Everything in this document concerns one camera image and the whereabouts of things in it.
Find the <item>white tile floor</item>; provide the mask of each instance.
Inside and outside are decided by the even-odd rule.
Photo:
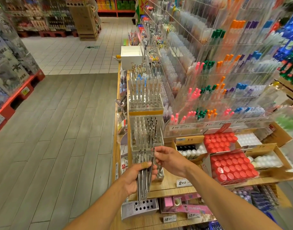
[[[45,75],[117,73],[118,62],[113,56],[120,54],[124,39],[128,38],[128,33],[135,26],[131,18],[101,19],[102,30],[97,41],[80,41],[72,36],[29,37],[22,41]]]

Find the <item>hand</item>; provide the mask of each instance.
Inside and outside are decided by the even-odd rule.
[[[148,162],[147,167],[143,167],[142,163],[132,164],[118,180],[120,180],[125,188],[127,196],[130,196],[133,193],[137,192],[137,181],[138,172],[142,169],[148,168],[152,165],[152,162]],[[157,175],[157,165],[153,165],[152,171],[152,181],[156,178]]]
[[[158,146],[155,147],[155,150],[155,157],[158,165],[161,165],[176,176],[186,178],[187,167],[194,165],[173,148]]]

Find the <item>forearm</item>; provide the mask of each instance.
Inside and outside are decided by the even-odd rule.
[[[109,229],[126,197],[122,182],[115,181],[89,209],[73,220],[64,230]]]
[[[187,167],[186,174],[224,229],[281,229],[260,210],[220,185],[195,164]]]

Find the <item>empty white box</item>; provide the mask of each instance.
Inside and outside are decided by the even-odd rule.
[[[142,63],[142,52],[140,46],[122,46],[121,64],[123,70],[132,69],[132,64]]]

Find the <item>grocery store aisle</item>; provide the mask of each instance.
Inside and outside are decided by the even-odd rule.
[[[117,74],[49,75],[0,131],[0,229],[62,229],[109,186]]]
[[[29,37],[22,41],[45,75],[117,73],[118,62],[113,56],[120,54],[124,39],[135,26],[131,18],[101,19],[97,41],[80,41],[72,36]]]

